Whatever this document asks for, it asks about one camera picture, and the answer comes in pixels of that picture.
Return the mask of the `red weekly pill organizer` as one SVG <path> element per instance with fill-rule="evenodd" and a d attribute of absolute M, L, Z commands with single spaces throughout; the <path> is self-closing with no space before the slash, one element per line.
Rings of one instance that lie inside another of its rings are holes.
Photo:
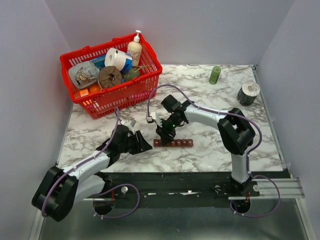
<path fill-rule="evenodd" d="M 166 145 L 162 145 L 161 139 L 153 140 L 154 148 L 192 148 L 193 146 L 194 142 L 192 139 L 175 139 Z"/>

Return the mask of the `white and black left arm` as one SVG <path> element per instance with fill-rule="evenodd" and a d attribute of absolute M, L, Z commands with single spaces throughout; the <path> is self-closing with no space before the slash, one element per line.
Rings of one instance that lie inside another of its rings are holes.
<path fill-rule="evenodd" d="M 88 157 L 65 168 L 49 168 L 31 204 L 46 217 L 60 222 L 77 202 L 92 195 L 104 198 L 110 194 L 111 185 L 101 171 L 117 162 L 121 154 L 137 155 L 152 148 L 139 130 L 119 124 Z"/>

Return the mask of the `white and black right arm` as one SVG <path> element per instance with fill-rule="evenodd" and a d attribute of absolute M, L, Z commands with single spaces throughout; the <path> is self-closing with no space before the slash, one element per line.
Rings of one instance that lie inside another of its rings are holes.
<path fill-rule="evenodd" d="M 244 119 L 242 111 L 233 108 L 230 111 L 218 112 L 211 108 L 194 106 L 188 100 L 181 103 L 172 95 L 167 96 L 161 105 L 170 113 L 167 119 L 157 117 L 155 120 L 156 133 L 160 137 L 161 145 L 166 146 L 176 142 L 176 128 L 190 122 L 218 130 L 224 147 L 231 155 L 230 191 L 236 196 L 247 192 L 252 179 L 247 155 L 256 133 Z"/>

